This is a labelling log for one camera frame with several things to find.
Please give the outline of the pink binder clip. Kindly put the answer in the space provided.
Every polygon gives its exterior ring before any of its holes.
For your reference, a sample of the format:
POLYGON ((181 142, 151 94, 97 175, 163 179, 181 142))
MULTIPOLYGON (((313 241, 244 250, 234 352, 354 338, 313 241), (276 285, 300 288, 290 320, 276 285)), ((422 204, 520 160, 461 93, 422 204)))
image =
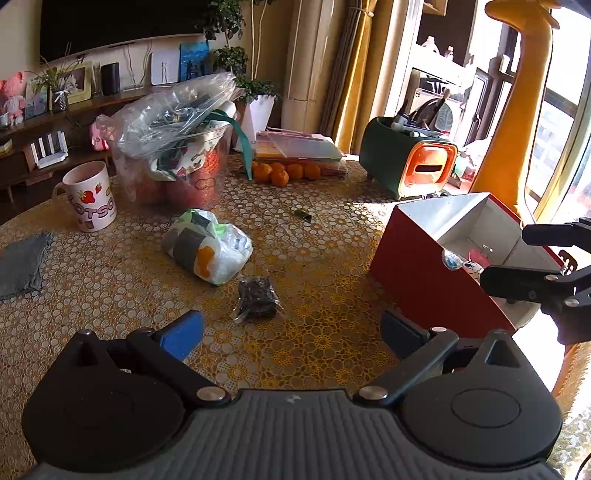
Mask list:
POLYGON ((483 245, 481 248, 472 248, 468 252, 468 259, 471 262, 477 263, 482 268, 487 268, 492 264, 490 259, 493 250, 488 248, 486 245, 483 245))

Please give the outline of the chicken breast snack packet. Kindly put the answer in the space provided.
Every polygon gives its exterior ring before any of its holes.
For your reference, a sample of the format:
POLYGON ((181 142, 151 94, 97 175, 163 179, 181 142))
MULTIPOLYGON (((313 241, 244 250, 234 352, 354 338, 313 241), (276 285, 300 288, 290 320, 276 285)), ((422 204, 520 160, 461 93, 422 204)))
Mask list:
POLYGON ((462 269, 474 279, 478 279, 483 271, 483 268, 477 263, 471 262, 469 259, 465 259, 448 249, 443 251, 442 261, 449 270, 458 271, 462 269))

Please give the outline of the red white cardboard box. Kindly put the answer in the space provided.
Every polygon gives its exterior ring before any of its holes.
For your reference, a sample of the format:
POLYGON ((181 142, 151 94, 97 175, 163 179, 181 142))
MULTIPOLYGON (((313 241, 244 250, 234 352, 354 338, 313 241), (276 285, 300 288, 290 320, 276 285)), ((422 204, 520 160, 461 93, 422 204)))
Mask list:
POLYGON ((488 264, 558 273, 560 258, 528 246, 520 219, 490 193, 400 203, 370 263, 370 275, 403 316, 423 328, 446 327, 478 338, 515 332, 538 311, 529 300, 509 303, 484 292, 488 264))

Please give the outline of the small dark seeds packet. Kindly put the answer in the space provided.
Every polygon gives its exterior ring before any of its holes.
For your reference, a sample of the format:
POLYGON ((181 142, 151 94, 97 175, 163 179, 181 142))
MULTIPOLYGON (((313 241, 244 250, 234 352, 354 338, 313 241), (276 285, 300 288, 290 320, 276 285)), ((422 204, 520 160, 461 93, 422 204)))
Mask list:
POLYGON ((235 323, 273 319, 281 311, 283 306, 269 276, 249 277, 238 281, 238 303, 232 311, 235 323))

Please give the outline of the white snack bag egg print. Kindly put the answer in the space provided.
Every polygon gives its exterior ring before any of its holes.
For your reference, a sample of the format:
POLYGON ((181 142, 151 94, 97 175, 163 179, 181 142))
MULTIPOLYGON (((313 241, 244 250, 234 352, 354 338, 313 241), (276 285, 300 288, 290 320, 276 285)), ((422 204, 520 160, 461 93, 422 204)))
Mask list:
POLYGON ((164 235, 162 250, 178 265, 209 284, 227 283, 252 255, 252 240, 211 211, 188 209, 164 235))

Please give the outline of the grey folded cloth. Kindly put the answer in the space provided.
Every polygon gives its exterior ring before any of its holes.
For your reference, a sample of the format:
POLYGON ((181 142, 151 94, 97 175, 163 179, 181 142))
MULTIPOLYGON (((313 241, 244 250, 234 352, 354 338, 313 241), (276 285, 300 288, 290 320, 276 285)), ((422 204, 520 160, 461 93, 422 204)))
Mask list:
POLYGON ((41 268, 53 235, 44 231, 7 245, 0 257, 1 300, 39 291, 41 268))

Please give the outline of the orange mandarin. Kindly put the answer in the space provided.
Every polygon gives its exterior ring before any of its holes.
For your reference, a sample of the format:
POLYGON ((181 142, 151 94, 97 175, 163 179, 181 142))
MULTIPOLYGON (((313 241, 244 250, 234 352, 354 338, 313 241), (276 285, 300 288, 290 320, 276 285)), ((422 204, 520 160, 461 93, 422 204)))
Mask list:
POLYGON ((287 170, 273 170, 270 181, 273 186, 284 188, 290 182, 290 176, 288 176, 287 170))
POLYGON ((322 177, 322 169, 315 163, 308 163, 304 166, 304 177, 310 181, 318 180, 322 177))
POLYGON ((290 164, 287 166, 287 175, 290 181, 298 181, 304 178, 304 167, 301 164, 290 164))
POLYGON ((273 167, 266 163, 256 163, 252 168, 252 176, 256 183, 269 183, 273 175, 273 167))

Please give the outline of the clear bag of apples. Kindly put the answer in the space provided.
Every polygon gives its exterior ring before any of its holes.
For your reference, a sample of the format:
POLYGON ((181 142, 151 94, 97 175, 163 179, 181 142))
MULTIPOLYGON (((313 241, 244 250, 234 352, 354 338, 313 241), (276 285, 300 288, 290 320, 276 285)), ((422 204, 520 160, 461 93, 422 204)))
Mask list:
POLYGON ((221 200, 238 123, 235 75, 177 83, 125 105, 96 124, 130 203, 176 211, 211 210, 221 200))

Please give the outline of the clear plastic file case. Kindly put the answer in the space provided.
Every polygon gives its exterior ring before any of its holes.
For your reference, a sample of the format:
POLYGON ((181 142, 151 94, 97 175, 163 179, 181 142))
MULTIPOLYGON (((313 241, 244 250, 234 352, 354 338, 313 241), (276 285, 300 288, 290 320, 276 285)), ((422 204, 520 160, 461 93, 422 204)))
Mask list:
POLYGON ((348 168, 344 154, 329 137, 271 129, 256 133, 256 161, 265 163, 318 165, 322 176, 344 178, 348 168))

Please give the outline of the white wifi router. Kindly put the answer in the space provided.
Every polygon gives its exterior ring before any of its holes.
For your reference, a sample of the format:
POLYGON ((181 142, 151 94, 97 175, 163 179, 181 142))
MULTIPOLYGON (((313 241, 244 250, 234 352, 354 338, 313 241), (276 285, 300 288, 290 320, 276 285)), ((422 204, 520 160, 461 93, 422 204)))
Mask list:
POLYGON ((63 131, 49 133, 30 144, 34 165, 44 169, 62 163, 68 157, 68 146, 63 131))

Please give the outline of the wooden tv console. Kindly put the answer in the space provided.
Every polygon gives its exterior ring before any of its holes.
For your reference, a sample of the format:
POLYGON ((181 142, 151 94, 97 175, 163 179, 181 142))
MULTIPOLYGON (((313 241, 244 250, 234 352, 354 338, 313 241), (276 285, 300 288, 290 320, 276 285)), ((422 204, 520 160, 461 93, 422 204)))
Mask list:
POLYGON ((55 171, 94 160, 110 160, 110 152, 92 144, 91 125, 101 115, 110 116, 123 106, 152 92, 150 87, 97 96, 66 111, 45 113, 1 134, 9 149, 1 154, 1 199, 14 201, 12 187, 37 183, 55 171))

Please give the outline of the tall green potted plant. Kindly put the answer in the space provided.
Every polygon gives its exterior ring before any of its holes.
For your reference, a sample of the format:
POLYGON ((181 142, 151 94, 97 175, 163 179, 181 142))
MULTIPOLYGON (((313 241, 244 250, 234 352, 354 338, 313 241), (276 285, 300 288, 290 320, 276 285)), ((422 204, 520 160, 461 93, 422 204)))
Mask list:
POLYGON ((235 75, 236 87, 242 95, 242 131, 249 145, 256 146, 259 132, 266 130, 270 114, 276 102, 276 89, 270 81, 259 80, 259 62, 262 53, 263 19, 273 1, 246 1, 249 6, 249 21, 242 14, 243 1, 206 1, 204 19, 197 30, 207 40, 215 40, 222 34, 224 45, 214 54, 214 68, 229 71, 235 75), (245 48, 231 46, 232 38, 242 37, 243 27, 250 26, 250 53, 245 48))

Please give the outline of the framed photo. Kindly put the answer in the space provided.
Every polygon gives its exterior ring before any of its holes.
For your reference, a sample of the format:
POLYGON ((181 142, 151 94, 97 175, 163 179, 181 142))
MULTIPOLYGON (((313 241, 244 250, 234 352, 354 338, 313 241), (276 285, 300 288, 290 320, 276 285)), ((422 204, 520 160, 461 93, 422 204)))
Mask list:
POLYGON ((92 96, 93 68, 91 62, 77 64, 64 78, 64 88, 70 105, 89 100, 92 96))

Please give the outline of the black speaker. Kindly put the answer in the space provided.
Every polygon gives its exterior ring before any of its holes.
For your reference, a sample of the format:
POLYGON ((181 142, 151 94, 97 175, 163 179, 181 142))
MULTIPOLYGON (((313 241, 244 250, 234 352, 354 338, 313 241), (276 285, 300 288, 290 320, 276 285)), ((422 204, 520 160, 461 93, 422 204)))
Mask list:
POLYGON ((119 63, 114 62, 100 67, 100 84, 103 96, 113 96, 120 92, 119 63))

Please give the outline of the small potted grass plant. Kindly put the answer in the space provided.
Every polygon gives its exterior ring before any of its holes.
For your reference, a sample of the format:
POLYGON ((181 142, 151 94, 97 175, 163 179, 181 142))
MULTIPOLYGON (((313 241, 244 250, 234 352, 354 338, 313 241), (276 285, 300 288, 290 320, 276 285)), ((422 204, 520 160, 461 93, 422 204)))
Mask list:
POLYGON ((38 72, 29 71, 32 75, 31 82, 34 94, 38 94, 42 89, 46 89, 48 100, 50 101, 48 109, 53 113, 62 113, 69 108, 69 90, 68 78, 78 69, 85 58, 84 54, 77 55, 73 60, 68 61, 71 46, 68 45, 65 50, 65 57, 60 63, 52 65, 44 56, 40 55, 40 70, 38 72))

